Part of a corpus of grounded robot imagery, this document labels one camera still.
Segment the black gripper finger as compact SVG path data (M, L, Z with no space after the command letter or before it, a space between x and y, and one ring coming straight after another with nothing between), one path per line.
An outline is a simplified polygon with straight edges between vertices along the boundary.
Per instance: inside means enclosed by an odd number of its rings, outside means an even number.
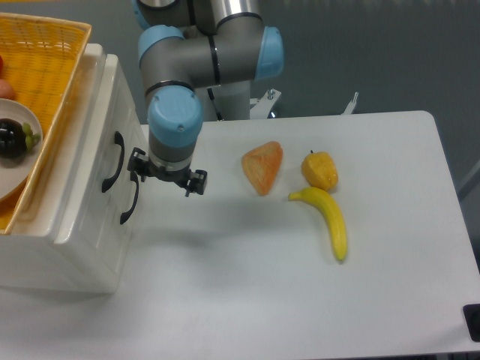
M144 182L150 176L149 167L149 157L141 148L134 147L128 160L127 170L136 173L140 181Z
M208 173L205 170L198 169L188 172L187 184L185 185L185 196L191 194L203 195L205 193L208 180Z

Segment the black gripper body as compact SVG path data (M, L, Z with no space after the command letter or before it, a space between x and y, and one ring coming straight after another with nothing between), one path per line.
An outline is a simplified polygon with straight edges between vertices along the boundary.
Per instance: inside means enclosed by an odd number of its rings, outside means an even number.
M145 177L153 177L163 182L172 182L185 188L191 180L191 161L193 154L181 160L167 160L148 150L148 162Z

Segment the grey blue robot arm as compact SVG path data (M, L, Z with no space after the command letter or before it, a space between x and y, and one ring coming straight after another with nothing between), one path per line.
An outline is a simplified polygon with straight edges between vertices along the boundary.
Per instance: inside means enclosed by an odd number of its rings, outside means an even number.
M205 170L191 170L203 126L197 89L276 77L284 68L280 31L264 25L258 1L133 1L143 29L138 66L148 107L148 151L135 148L134 182L172 182L203 194Z

